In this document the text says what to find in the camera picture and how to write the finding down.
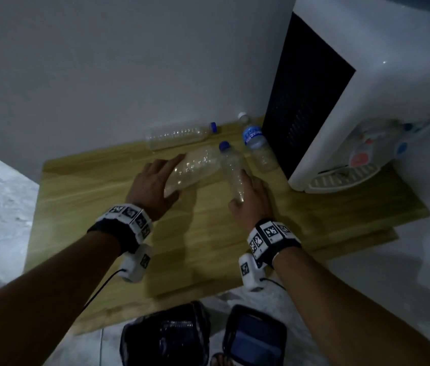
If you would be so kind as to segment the person's left hand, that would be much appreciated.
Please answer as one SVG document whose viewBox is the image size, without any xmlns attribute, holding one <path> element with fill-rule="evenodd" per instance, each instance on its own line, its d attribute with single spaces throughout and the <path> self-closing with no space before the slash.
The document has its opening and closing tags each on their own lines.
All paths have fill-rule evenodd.
<svg viewBox="0 0 430 366">
<path fill-rule="evenodd" d="M 160 220 L 170 208 L 164 205 L 164 188 L 170 173 L 185 157 L 155 159 L 146 163 L 143 170 L 134 178 L 133 184 L 126 196 L 125 203 L 137 205 L 145 210 L 151 221 Z"/>
</svg>

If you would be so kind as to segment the wide clear plastic bottle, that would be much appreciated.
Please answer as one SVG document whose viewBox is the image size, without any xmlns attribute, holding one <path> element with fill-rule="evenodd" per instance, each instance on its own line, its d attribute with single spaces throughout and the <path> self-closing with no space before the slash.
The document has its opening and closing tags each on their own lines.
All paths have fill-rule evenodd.
<svg viewBox="0 0 430 366">
<path fill-rule="evenodd" d="M 205 182 L 221 168 L 220 152 L 212 145 L 205 145 L 187 152 L 183 160 L 170 173 L 164 188 L 164 197 L 199 182 Z"/>
</svg>

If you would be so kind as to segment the left wristband with marker tags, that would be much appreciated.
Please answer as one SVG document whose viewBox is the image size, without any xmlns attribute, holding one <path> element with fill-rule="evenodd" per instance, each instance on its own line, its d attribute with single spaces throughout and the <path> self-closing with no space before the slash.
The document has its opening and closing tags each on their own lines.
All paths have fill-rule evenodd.
<svg viewBox="0 0 430 366">
<path fill-rule="evenodd" d="M 119 243 L 120 254 L 134 254 L 153 231 L 153 222 L 144 209 L 130 203 L 114 205 L 87 230 L 113 236 Z"/>
</svg>

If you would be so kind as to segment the clear plastic bottle blue cap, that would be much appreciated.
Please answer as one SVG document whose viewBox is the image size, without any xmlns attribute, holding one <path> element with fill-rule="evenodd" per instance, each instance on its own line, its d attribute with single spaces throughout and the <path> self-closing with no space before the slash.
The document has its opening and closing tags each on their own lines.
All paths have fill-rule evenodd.
<svg viewBox="0 0 430 366">
<path fill-rule="evenodd" d="M 218 126 L 211 123 L 175 123 L 147 130 L 145 146 L 151 151 L 190 145 L 207 140 L 218 133 Z"/>
</svg>

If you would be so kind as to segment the red dispenser tap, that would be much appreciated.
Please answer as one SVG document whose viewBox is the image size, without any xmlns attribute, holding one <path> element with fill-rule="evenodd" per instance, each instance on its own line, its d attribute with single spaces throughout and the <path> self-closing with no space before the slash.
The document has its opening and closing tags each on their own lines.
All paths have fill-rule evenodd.
<svg viewBox="0 0 430 366">
<path fill-rule="evenodd" d="M 355 147 L 348 161 L 350 168 L 356 168 L 369 164 L 373 159 L 375 141 L 366 139 L 362 141 L 357 147 Z"/>
</svg>

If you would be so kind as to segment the wristband with marker tags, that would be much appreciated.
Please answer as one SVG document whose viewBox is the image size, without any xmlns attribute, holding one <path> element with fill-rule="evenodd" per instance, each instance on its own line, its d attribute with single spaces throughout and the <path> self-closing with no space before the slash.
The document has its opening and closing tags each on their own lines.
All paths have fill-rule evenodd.
<svg viewBox="0 0 430 366">
<path fill-rule="evenodd" d="M 113 236 L 119 243 L 120 254 L 134 254 L 153 231 L 153 222 L 144 209 L 130 203 L 114 205 L 87 230 Z"/>
<path fill-rule="evenodd" d="M 302 248 L 301 241 L 282 222 L 261 219 L 250 231 L 247 243 L 256 266 L 273 268 L 274 258 L 288 247 Z"/>
</svg>

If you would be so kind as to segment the person's sandalled foot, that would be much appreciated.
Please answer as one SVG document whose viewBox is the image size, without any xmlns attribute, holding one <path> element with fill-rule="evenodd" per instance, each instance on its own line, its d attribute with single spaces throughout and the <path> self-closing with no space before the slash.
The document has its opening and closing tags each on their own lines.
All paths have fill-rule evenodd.
<svg viewBox="0 0 430 366">
<path fill-rule="evenodd" d="M 231 357 L 218 352 L 212 355 L 209 366 L 235 366 L 235 363 Z"/>
</svg>

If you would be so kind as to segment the slim clear bottle blue cap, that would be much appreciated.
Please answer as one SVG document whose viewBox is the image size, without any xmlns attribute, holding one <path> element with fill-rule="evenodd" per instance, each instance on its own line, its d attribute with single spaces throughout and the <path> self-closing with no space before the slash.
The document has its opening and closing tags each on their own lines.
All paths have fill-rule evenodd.
<svg viewBox="0 0 430 366">
<path fill-rule="evenodd" d="M 233 198 L 239 202 L 244 201 L 244 187 L 241 178 L 242 170 L 252 176 L 251 169 L 242 153 L 230 145 L 228 141 L 219 144 L 221 170 L 229 184 Z"/>
</svg>

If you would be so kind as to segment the person's left forearm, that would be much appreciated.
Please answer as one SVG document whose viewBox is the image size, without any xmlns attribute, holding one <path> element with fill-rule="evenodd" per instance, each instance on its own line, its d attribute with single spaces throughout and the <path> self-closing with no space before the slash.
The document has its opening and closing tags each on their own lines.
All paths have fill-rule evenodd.
<svg viewBox="0 0 430 366">
<path fill-rule="evenodd" d="M 119 257 L 114 236 L 87 233 L 0 288 L 0 366 L 42 366 Z"/>
</svg>

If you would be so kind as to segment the person's right hand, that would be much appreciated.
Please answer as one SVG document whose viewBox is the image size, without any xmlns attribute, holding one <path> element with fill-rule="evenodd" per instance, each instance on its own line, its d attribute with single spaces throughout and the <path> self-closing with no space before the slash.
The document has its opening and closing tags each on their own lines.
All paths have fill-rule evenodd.
<svg viewBox="0 0 430 366">
<path fill-rule="evenodd" d="M 242 170 L 241 178 L 244 187 L 245 216 L 233 216 L 233 218 L 243 230 L 250 233 L 259 221 L 272 220 L 274 213 L 268 190 L 263 181 L 258 177 L 248 176 L 245 170 Z"/>
</svg>

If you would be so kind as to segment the person's right forearm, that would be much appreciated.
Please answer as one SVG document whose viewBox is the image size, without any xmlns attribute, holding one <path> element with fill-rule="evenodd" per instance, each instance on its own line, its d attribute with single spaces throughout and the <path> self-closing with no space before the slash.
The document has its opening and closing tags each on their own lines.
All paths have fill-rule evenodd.
<svg viewBox="0 0 430 366">
<path fill-rule="evenodd" d="M 273 267 L 333 366 L 430 366 L 430 341 L 298 247 Z"/>
</svg>

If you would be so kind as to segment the grey dispenser drip tray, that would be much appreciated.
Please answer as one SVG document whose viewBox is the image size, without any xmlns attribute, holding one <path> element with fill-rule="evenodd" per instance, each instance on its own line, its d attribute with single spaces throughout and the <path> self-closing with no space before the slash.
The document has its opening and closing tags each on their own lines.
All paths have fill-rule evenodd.
<svg viewBox="0 0 430 366">
<path fill-rule="evenodd" d="M 321 172 L 311 180 L 304 192 L 307 194 L 329 194 L 348 190 L 374 177 L 381 167 L 369 163 L 357 167 L 340 167 Z"/>
</svg>

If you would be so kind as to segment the white water dispenser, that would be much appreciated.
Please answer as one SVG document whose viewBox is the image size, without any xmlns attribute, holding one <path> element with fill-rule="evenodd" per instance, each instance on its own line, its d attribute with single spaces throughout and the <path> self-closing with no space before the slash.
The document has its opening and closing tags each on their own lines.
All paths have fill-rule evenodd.
<svg viewBox="0 0 430 366">
<path fill-rule="evenodd" d="M 430 0 L 295 1 L 263 122 L 291 189 L 429 129 Z"/>
</svg>

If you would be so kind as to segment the blue label bottle white cap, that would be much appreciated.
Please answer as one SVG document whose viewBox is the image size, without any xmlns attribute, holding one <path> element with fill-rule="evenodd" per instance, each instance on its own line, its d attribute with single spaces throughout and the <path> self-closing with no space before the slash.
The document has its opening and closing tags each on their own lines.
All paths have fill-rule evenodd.
<svg viewBox="0 0 430 366">
<path fill-rule="evenodd" d="M 260 172 L 268 173 L 277 169 L 278 161 L 258 122 L 245 112 L 238 114 L 238 122 L 242 127 L 242 141 Z"/>
</svg>

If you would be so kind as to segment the right wristband with marker tags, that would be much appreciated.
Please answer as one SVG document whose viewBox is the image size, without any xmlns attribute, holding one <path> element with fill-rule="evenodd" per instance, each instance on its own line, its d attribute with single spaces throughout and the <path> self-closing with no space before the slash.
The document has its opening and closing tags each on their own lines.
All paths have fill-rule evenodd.
<svg viewBox="0 0 430 366">
<path fill-rule="evenodd" d="M 302 248 L 301 241 L 282 222 L 261 219 L 250 231 L 247 243 L 256 266 L 273 268 L 274 258 L 288 247 Z"/>
</svg>

